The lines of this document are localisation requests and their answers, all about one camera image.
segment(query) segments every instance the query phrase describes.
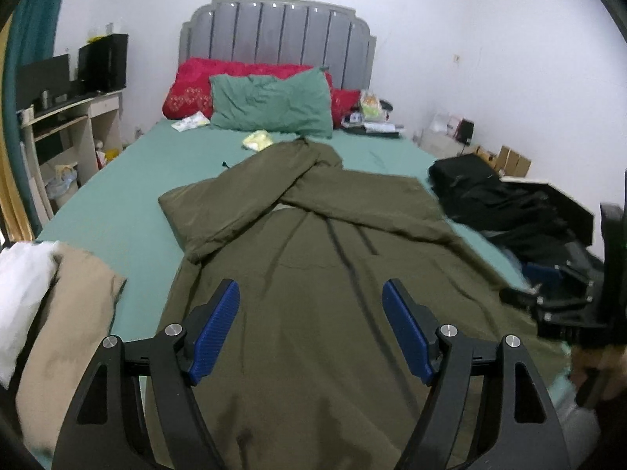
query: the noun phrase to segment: gray headboard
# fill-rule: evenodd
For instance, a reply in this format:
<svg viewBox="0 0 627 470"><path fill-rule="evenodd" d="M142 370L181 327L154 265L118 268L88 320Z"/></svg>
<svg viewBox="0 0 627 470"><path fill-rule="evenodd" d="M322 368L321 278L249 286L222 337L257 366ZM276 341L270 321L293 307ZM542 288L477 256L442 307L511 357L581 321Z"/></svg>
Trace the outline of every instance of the gray headboard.
<svg viewBox="0 0 627 470"><path fill-rule="evenodd" d="M376 37L355 11L306 0L212 0L183 23L188 58L326 65L336 88L370 84Z"/></svg>

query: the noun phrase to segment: metal screw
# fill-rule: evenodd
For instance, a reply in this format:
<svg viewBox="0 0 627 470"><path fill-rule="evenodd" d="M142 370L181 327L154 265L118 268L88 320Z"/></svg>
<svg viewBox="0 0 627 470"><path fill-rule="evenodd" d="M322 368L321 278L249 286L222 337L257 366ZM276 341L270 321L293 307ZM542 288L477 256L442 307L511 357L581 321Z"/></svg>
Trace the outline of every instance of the metal screw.
<svg viewBox="0 0 627 470"><path fill-rule="evenodd" d="M518 348L520 346L520 339L518 339L515 335L510 334L506 337L506 343L512 348Z"/></svg>
<svg viewBox="0 0 627 470"><path fill-rule="evenodd" d="M107 336L102 340L102 346L105 348L113 348L117 345L117 337L115 336Z"/></svg>
<svg viewBox="0 0 627 470"><path fill-rule="evenodd" d="M440 332L444 334L447 338L454 338L457 335L457 327L455 325L442 325L440 327Z"/></svg>
<svg viewBox="0 0 627 470"><path fill-rule="evenodd" d="M171 323L167 327L165 327L165 333L169 336L177 336L181 332L183 332L183 327L178 323Z"/></svg>

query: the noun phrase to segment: yellow curtain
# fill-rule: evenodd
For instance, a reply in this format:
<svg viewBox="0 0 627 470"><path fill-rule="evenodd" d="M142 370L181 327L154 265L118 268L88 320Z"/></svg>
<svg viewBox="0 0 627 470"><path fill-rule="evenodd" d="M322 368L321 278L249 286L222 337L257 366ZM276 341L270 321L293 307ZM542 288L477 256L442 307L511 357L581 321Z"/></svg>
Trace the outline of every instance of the yellow curtain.
<svg viewBox="0 0 627 470"><path fill-rule="evenodd" d="M4 55L6 42L9 39L11 19L7 21L0 32L0 100L2 100L2 74L4 72ZM12 242L20 240L33 240L33 230L28 222L24 204L20 199L18 188L13 178L9 157L6 153L4 142L4 129L2 128L2 106L0 105L0 210L4 216L6 231Z"/></svg>

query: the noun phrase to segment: red pillow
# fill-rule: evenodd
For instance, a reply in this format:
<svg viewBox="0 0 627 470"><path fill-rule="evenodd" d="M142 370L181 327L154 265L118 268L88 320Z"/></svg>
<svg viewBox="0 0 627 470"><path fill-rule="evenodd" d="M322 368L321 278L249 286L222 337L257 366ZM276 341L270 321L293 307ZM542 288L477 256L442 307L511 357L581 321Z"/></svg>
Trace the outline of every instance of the red pillow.
<svg viewBox="0 0 627 470"><path fill-rule="evenodd" d="M249 76L250 74L266 74L276 76L280 80L312 69L308 65L269 65L245 64L242 62L225 62L206 58L190 58L180 65L174 84L163 103L163 114L166 118L177 120L202 111L207 118L213 114L211 99L210 76L229 74L230 76ZM333 89L331 75L325 72L330 90Z"/></svg>
<svg viewBox="0 0 627 470"><path fill-rule="evenodd" d="M342 126L342 118L357 105L360 95L360 90L331 90L331 117L334 129Z"/></svg>

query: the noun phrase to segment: white wall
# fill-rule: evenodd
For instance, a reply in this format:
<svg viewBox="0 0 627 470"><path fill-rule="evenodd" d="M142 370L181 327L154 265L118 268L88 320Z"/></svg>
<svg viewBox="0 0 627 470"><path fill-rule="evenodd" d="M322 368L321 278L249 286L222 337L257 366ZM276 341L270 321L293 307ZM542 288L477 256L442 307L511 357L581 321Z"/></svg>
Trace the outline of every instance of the white wall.
<svg viewBox="0 0 627 470"><path fill-rule="evenodd" d="M56 53L83 45L89 28L121 22L128 33L127 90L122 129L148 130L174 80L179 32L211 0L64 0ZM394 103L399 122L420 129L446 107L455 82L452 57L462 47L465 0L319 0L357 9L377 36L371 87Z"/></svg>
<svg viewBox="0 0 627 470"><path fill-rule="evenodd" d="M627 43L600 0L472 0L459 112L598 213L623 203ZM599 231L593 250L603 246Z"/></svg>

